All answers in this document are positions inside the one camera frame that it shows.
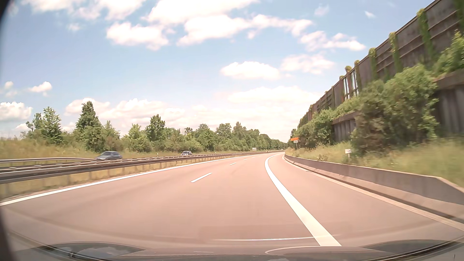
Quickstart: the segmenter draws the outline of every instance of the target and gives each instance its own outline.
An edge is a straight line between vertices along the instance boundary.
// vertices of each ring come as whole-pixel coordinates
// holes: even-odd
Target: windshield
[[[351,261],[461,242],[463,8],[8,1],[11,249]]]

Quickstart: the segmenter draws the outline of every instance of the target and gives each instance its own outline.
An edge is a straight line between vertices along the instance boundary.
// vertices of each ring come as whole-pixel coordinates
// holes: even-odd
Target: green tree
[[[165,138],[164,126],[166,122],[161,120],[159,114],[156,114],[150,118],[150,124],[145,127],[147,137],[150,141],[160,141]]]

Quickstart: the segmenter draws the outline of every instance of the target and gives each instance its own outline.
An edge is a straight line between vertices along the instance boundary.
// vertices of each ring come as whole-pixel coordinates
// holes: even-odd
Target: gray car
[[[122,159],[121,154],[117,151],[105,151],[104,153],[100,154],[100,156],[95,158],[96,160],[117,160]]]

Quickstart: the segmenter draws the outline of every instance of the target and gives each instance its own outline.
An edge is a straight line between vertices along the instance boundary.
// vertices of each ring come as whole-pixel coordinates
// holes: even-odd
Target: metal guardrail
[[[275,151],[267,152],[245,152],[245,153],[227,153],[227,154],[203,154],[203,155],[189,155],[189,156],[168,156],[168,157],[152,157],[152,158],[138,158],[138,159],[122,159],[115,161],[97,161],[90,162],[76,162],[76,163],[63,163],[61,165],[47,164],[44,168],[42,166],[27,166],[28,168],[20,168],[13,170],[3,169],[0,172],[0,184],[32,180],[53,176],[62,176],[69,174],[76,174],[88,171],[97,170],[110,170],[123,167],[132,167],[154,163],[164,163],[178,160],[200,159],[208,157],[219,156],[236,156],[236,155],[253,155],[272,153]]]

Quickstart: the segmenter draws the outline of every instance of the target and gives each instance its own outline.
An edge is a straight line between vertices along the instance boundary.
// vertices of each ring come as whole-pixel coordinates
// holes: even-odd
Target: median barrier
[[[31,180],[17,181],[11,183],[0,184],[0,199],[9,198],[17,195],[24,195],[34,192],[39,192],[48,189],[56,189],[60,187],[89,183],[98,180],[104,180],[111,177],[131,175],[140,172],[159,170],[174,166],[192,164],[197,162],[211,161],[216,159],[240,157],[243,154],[221,155],[217,157],[182,159],[173,158],[173,161],[162,163],[150,163],[144,165],[112,168],[107,170],[83,171],[61,176],[44,177]]]

